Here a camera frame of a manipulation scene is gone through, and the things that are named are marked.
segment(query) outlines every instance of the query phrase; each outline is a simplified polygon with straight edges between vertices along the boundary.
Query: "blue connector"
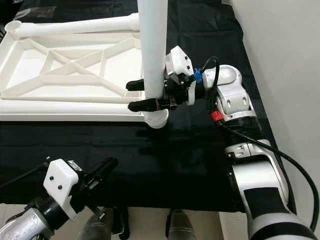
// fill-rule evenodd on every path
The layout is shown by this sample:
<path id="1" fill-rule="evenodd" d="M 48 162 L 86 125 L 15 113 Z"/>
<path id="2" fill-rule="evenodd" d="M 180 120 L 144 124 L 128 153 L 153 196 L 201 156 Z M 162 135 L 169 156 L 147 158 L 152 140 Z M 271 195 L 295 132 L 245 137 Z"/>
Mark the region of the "blue connector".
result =
<path id="1" fill-rule="evenodd" d="M 195 69 L 195 73 L 194 73 L 193 76 L 194 76 L 195 81 L 196 81 L 197 84 L 202 82 L 202 74 L 201 74 L 201 72 L 199 71 L 198 68 Z"/>

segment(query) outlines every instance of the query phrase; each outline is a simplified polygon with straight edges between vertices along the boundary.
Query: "white plastic tray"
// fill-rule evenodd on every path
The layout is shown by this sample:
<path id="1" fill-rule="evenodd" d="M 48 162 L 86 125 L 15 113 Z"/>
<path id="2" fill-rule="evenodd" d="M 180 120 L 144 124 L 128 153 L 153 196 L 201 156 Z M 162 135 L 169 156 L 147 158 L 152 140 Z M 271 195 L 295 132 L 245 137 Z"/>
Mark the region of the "white plastic tray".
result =
<path id="1" fill-rule="evenodd" d="M 143 78 L 137 33 L 78 33 L 0 44 L 0 121 L 144 121 L 128 103 Z"/>

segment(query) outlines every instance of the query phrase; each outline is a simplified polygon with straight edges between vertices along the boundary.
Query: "black cable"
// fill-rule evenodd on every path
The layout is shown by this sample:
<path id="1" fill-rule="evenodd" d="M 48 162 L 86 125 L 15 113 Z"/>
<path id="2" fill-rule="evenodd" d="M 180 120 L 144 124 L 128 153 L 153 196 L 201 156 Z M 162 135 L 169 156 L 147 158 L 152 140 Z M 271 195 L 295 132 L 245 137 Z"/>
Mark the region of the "black cable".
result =
<path id="1" fill-rule="evenodd" d="M 207 91 L 206 107 L 207 107 L 209 113 L 212 113 L 214 111 L 214 106 L 216 105 L 215 102 L 216 102 L 216 97 L 217 97 L 217 86 L 218 86 L 219 72 L 220 72 L 219 58 L 217 58 L 216 56 L 209 57 L 208 60 L 203 65 L 203 67 L 201 68 L 200 72 L 201 72 L 201 74 L 203 74 L 203 72 L 207 69 L 210 61 L 213 61 L 215 64 L 215 76 L 214 76 L 212 88 L 210 88 Z"/>
<path id="2" fill-rule="evenodd" d="M 283 157 L 284 159 L 286 159 L 289 163 L 291 163 L 293 166 L 295 166 L 300 173 L 304 176 L 304 178 L 306 179 L 306 181 L 308 182 L 308 184 L 310 185 L 310 188 L 312 190 L 312 194 L 313 194 L 313 214 L 312 214 L 312 221 L 310 224 L 310 229 L 314 232 L 317 226 L 317 222 L 318 222 L 318 218 L 319 218 L 319 193 L 317 190 L 317 187 L 314 183 L 314 181 L 312 180 L 312 178 L 310 177 L 310 175 L 307 173 L 307 171 L 297 162 L 295 161 L 293 158 L 291 158 L 290 156 L 288 156 L 287 154 L 285 154 L 284 152 L 269 146 L 267 144 L 264 144 L 260 141 L 254 140 L 240 132 L 237 132 L 235 130 L 232 130 L 230 128 L 228 128 L 227 126 L 222 125 L 222 127 L 229 131 L 230 133 L 237 135 L 253 144 L 259 145 L 265 149 L 268 149 L 269 151 L 272 151 L 278 155 L 280 155 L 281 157 Z"/>
<path id="3" fill-rule="evenodd" d="M 22 179 L 24 179 L 24 178 L 26 178 L 26 177 L 38 172 L 38 171 L 40 171 L 40 170 L 47 169 L 48 166 L 49 166 L 49 163 L 48 162 L 44 162 L 43 164 L 35 167 L 34 169 L 31 169 L 30 171 L 27 171 L 26 173 L 14 178 L 14 179 L 12 179 L 10 181 L 7 181 L 7 182 L 1 184 L 0 185 L 0 189 L 3 189 L 3 188 L 5 188 L 5 187 L 7 187 L 7 186 L 9 186 L 11 184 L 14 184 L 15 182 L 20 181 L 20 180 L 22 180 Z"/>
<path id="4" fill-rule="evenodd" d="M 285 169 L 285 166 L 283 162 L 281 161 L 281 157 L 275 153 L 276 161 L 279 164 L 280 169 L 282 170 L 283 176 L 285 178 L 286 184 L 288 185 L 288 204 L 287 207 L 290 209 L 291 212 L 293 212 L 295 215 L 297 215 L 297 207 L 296 207 L 296 201 L 295 201 L 295 196 L 294 196 L 294 190 L 292 189 L 287 171 Z"/>
<path id="5" fill-rule="evenodd" d="M 18 213 L 16 215 L 10 217 L 7 221 L 5 221 L 5 223 L 7 224 L 7 223 L 11 222 L 12 220 L 15 220 L 15 219 L 21 217 L 25 212 L 26 212 L 26 210 L 24 210 L 24 211 L 22 211 L 22 212 L 20 212 L 20 213 Z"/>

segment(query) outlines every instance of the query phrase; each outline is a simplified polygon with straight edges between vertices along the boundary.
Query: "black table cloth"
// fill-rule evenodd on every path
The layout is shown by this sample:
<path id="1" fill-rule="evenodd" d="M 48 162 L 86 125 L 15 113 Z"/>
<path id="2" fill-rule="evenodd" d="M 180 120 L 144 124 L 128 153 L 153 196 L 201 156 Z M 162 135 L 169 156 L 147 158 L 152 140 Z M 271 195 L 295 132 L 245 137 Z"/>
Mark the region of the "black table cloth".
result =
<path id="1" fill-rule="evenodd" d="M 21 21 L 52 23 L 117 17 L 137 12 L 135 0 L 25 0 Z M 231 6 L 213 0 L 169 0 L 167 52 L 179 45 L 201 67 L 217 56 L 240 70 L 243 85 L 269 140 L 274 138 Z M 87 172 L 107 157 L 119 166 L 95 193 L 100 206 L 122 205 L 237 211 L 227 179 L 224 139 L 206 102 L 171 111 L 167 125 L 131 122 L 1 122 L 0 183 L 45 160 L 72 158 Z M 0 202 L 27 204 L 45 196 L 44 172 L 0 191 Z"/>

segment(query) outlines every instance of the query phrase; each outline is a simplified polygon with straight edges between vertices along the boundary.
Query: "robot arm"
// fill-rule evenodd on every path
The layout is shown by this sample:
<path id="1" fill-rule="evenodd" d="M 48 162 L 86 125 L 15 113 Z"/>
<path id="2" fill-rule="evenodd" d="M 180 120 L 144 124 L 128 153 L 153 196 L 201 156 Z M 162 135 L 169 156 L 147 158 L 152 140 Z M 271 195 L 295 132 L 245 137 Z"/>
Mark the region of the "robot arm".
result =
<path id="1" fill-rule="evenodd" d="M 275 154 L 233 134 L 233 131 L 244 134 L 270 146 L 242 86 L 239 70 L 230 65 L 217 65 L 206 70 L 196 69 L 194 73 L 189 57 L 176 46 L 166 56 L 164 81 L 162 99 L 131 102 L 129 109 L 134 112 L 174 110 L 183 102 L 192 105 L 206 92 L 207 98 L 213 95 L 213 100 L 208 101 L 209 112 L 224 133 L 225 161 L 230 161 L 232 166 L 229 179 L 241 203 L 239 208 L 246 212 L 249 239 L 317 239 L 287 207 L 288 185 Z M 143 90 L 143 80 L 130 82 L 128 90 L 134 90 L 138 82 L 136 90 Z"/>
<path id="2" fill-rule="evenodd" d="M 105 213 L 92 204 L 90 196 L 117 165 L 118 160 L 109 158 L 85 174 L 73 160 L 51 161 L 43 183 L 48 198 L 36 198 L 21 216 L 9 221 L 0 229 L 0 240 L 48 240 L 85 206 L 102 219 Z"/>

